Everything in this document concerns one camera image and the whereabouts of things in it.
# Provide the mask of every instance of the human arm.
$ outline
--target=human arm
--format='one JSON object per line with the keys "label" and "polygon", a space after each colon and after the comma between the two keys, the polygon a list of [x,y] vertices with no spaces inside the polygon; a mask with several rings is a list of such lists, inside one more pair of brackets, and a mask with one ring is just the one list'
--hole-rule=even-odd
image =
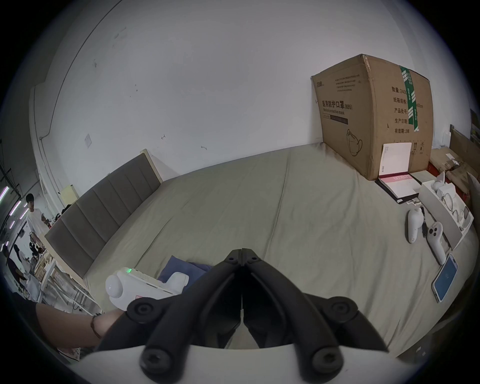
{"label": "human arm", "polygon": [[[35,310],[45,338],[57,348],[94,347],[100,342],[90,325],[92,316],[62,312],[42,303]],[[95,331],[103,337],[122,314],[117,309],[97,316],[93,322]]]}

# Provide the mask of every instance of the cardboard box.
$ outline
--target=cardboard box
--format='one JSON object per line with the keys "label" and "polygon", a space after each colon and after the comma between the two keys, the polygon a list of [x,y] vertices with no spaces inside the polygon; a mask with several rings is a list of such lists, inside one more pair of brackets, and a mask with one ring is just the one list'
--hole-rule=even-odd
{"label": "cardboard box", "polygon": [[312,77],[324,142],[368,180],[378,177],[383,144],[411,142],[409,172],[427,168],[432,149],[430,82],[367,55]]}
{"label": "cardboard box", "polygon": [[468,163],[463,162],[459,167],[448,170],[445,175],[455,184],[463,193],[470,191],[467,173],[471,173],[474,178],[478,178],[478,173]]}
{"label": "cardboard box", "polygon": [[453,149],[477,174],[480,174],[480,148],[467,137],[451,128],[450,148]]}
{"label": "cardboard box", "polygon": [[462,158],[448,147],[432,149],[430,162],[440,173],[447,172],[463,163]]}

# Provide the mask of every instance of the metal table leg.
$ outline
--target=metal table leg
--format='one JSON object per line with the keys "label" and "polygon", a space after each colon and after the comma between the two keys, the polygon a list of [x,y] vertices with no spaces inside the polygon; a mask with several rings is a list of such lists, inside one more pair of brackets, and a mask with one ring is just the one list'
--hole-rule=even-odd
{"label": "metal table leg", "polygon": [[69,300],[71,300],[73,303],[75,303],[76,305],[78,305],[80,308],[83,309],[83,311],[87,314],[89,314],[90,316],[93,316],[93,314],[91,314],[87,308],[85,308],[81,303],[79,303],[77,300],[75,300],[74,298],[70,297],[58,284],[55,280],[53,280],[53,285],[63,294],[65,295],[65,297]]}
{"label": "metal table leg", "polygon": [[96,304],[95,300],[93,300],[93,298],[88,294],[88,292],[82,287],[80,287],[74,280],[72,280],[70,276],[63,273],[56,265],[54,268],[55,268],[55,271],[61,276],[62,280],[65,281],[65,283],[67,283],[71,288],[79,291],[84,296],[87,296],[91,301],[93,301]]}

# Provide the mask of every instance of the white t-shirt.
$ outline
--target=white t-shirt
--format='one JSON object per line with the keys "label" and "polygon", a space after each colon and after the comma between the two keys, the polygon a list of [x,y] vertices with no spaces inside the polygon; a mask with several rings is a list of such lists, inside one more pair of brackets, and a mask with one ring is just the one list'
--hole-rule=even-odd
{"label": "white t-shirt", "polygon": [[42,213],[38,208],[34,208],[33,212],[30,212],[30,210],[27,212],[27,223],[30,230],[37,236],[45,235],[49,230],[48,226],[42,221]]}

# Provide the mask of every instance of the table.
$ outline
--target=table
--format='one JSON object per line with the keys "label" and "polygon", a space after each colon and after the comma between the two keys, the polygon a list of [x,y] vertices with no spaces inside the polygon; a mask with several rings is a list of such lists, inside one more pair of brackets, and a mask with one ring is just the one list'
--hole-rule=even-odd
{"label": "table", "polygon": [[55,279],[52,277],[53,272],[56,272],[60,278],[67,283],[68,286],[76,290],[77,292],[81,293],[85,297],[89,298],[91,301],[95,302],[93,298],[86,292],[82,287],[80,287],[78,284],[76,284],[70,277],[62,272],[58,266],[57,262],[55,261],[54,258],[52,258],[49,263],[45,267],[45,276],[42,279],[41,285],[40,285],[40,293],[38,295],[37,302],[41,302],[43,298],[43,293],[47,285],[50,283],[51,288],[55,291],[55,293],[63,300],[65,304],[68,304],[68,302],[72,302],[76,305],[78,305],[82,310],[93,316],[92,313],[90,313],[80,302],[75,300],[75,298],[70,297],[67,292],[55,281]]}

